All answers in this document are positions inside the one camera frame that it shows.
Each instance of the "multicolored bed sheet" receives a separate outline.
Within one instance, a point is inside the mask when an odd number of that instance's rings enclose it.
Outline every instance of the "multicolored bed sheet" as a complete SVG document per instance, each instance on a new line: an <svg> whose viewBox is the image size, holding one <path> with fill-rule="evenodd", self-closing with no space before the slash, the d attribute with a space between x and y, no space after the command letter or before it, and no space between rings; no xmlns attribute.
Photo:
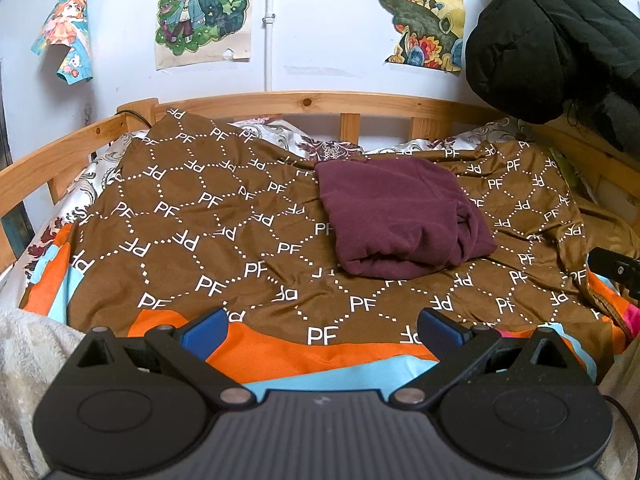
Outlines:
<svg viewBox="0 0 640 480"><path fill-rule="evenodd" d="M25 310L139 336L222 307L228 336L207 361L258 395L372 383L388 394L436 362L415 333L424 307L505 336L551 326L594 380L636 335L636 307L603 290L585 260L595 243L634 255L637 238L596 206L578 206L549 153L529 143L411 155L459 177L499 248L385 282L339 268L313 162L250 128L180 110L131 142L113 183L38 260ZM366 156L407 156L398 151Z"/></svg>

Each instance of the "black jacket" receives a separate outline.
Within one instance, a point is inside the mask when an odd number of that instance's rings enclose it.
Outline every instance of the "black jacket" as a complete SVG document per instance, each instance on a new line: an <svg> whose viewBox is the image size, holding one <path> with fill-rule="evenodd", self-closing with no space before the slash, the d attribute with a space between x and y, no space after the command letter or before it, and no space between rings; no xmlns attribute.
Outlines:
<svg viewBox="0 0 640 480"><path fill-rule="evenodd" d="M616 0L492 0L466 42L466 79L499 110L581 123L640 160L640 20Z"/></svg>

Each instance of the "white wall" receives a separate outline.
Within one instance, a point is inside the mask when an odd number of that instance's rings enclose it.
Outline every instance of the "white wall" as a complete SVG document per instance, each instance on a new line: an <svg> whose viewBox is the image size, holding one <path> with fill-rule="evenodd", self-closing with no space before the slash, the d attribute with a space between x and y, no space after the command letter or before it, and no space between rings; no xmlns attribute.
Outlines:
<svg viewBox="0 0 640 480"><path fill-rule="evenodd" d="M158 97L161 102L263 89L264 0L252 0L254 30L248 62L215 62L156 72L157 0L88 0L94 80L68 86L56 71L64 52L30 51L57 0L0 0L2 96L14 160L114 113L119 104ZM638 0L621 0L636 14ZM465 0L465 35L482 9ZM412 94L460 102L481 101L464 74L385 64L398 40L391 15L378 0L274 0L273 89L331 89ZM298 120L312 134L335 131L335 119ZM400 139L399 123L364 121L367 147ZM25 200L34 227L51 202L46 188Z"/></svg>

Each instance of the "wooden bed frame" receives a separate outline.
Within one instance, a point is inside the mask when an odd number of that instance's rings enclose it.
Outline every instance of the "wooden bed frame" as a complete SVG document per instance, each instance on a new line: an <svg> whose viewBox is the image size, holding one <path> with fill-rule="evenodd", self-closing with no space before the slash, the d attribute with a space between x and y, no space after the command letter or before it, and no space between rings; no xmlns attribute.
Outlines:
<svg viewBox="0 0 640 480"><path fill-rule="evenodd" d="M121 110L133 110L154 124L168 108L226 120L283 114L340 114L339 138L354 144L358 143L361 115L410 118L408 139L431 140L447 137L452 123L481 125L504 117L492 108L364 92L265 92L162 104L156 98L144 99L124 104L116 115L55 140L0 171L0 218L43 184L49 185L56 203L87 166L89 154L122 134L146 128L136 116ZM534 130L539 141L564 153L592 187L604 178L640 198L640 163L618 152L601 137L584 128L569 126L566 118L534 126ZM640 233L640 219L634 228ZM15 259L0 225L0 272Z"/></svg>

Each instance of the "purple cloth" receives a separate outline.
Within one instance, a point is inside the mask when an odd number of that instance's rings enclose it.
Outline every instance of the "purple cloth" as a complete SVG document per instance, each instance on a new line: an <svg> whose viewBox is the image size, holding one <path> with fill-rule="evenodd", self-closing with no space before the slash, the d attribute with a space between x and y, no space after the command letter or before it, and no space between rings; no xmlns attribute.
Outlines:
<svg viewBox="0 0 640 480"><path fill-rule="evenodd" d="M350 274L410 280L496 250L450 171L415 156L316 164L335 251Z"/></svg>

